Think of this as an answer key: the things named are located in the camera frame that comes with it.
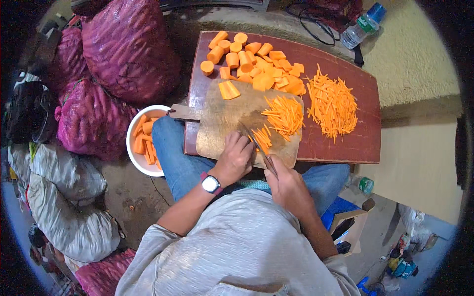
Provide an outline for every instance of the cardboard box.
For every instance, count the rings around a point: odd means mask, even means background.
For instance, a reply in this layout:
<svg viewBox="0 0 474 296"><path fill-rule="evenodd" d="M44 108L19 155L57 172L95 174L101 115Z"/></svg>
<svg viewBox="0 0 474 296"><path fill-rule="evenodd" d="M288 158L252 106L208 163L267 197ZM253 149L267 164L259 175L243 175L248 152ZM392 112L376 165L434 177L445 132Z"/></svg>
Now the cardboard box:
<svg viewBox="0 0 474 296"><path fill-rule="evenodd" d="M354 218L354 224L340 238L334 241L334 244L338 244L340 242L348 242L351 244L349 252L344 254L344 256L349 256L352 253L360 253L361 250L359 238L364 229L369 211L372 210L374 206L375 201L369 198L362 204L362 209L334 215L334 220L332 221L331 228L329 229L329 234L333 234L337 226L343 223L345 220Z"/></svg>

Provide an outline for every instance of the blue jeans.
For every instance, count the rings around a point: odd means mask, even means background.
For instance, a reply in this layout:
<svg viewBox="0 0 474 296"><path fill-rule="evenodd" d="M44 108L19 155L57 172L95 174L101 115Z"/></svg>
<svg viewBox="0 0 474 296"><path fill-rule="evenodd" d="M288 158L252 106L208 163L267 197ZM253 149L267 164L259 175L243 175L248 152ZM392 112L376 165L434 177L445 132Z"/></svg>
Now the blue jeans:
<svg viewBox="0 0 474 296"><path fill-rule="evenodd" d="M152 130L153 145L160 160L166 181L173 198L178 201L201 181L201 173L209 171L215 163L200 156L183 153L183 122L164 116L155 121ZM336 199L349 175L347 164L326 164L311 167L302 174L303 180L314 199L318 214L321 216ZM226 188L230 193L239 187Z"/></svg>

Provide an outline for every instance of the white watch face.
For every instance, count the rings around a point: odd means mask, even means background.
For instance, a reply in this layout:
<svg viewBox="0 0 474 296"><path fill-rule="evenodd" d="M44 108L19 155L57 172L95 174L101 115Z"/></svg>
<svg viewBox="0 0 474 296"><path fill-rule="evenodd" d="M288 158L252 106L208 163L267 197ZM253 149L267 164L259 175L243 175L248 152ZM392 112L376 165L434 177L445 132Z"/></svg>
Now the white watch face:
<svg viewBox="0 0 474 296"><path fill-rule="evenodd" d="M207 176L202 181L202 187L207 192L214 192L219 187L219 183L217 182L216 179L214 179L213 176Z"/></svg>

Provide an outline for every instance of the blue bottle cap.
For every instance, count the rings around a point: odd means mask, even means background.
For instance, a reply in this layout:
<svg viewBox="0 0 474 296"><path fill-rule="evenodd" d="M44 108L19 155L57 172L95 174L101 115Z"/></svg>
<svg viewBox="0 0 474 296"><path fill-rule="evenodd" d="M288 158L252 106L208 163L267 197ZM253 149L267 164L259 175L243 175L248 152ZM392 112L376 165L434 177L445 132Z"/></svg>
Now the blue bottle cap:
<svg viewBox="0 0 474 296"><path fill-rule="evenodd" d="M367 12L367 15L370 16L374 21L377 22L377 24L380 24L380 21L382 20L383 16L387 10L380 5L378 2L376 2Z"/></svg>

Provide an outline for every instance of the blue plastic stool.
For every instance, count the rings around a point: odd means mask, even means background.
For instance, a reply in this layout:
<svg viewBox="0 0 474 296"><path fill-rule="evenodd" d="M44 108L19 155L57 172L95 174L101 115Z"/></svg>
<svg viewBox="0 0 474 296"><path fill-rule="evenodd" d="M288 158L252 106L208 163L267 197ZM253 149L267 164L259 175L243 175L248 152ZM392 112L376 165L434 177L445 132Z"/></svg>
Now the blue plastic stool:
<svg viewBox="0 0 474 296"><path fill-rule="evenodd" d="M362 289L362 291L364 291L367 295L369 296L377 296L377 291L369 291L369 289L367 289L364 284L369 280L369 277L365 277L363 278L358 284L357 284L357 288L359 289Z"/></svg>

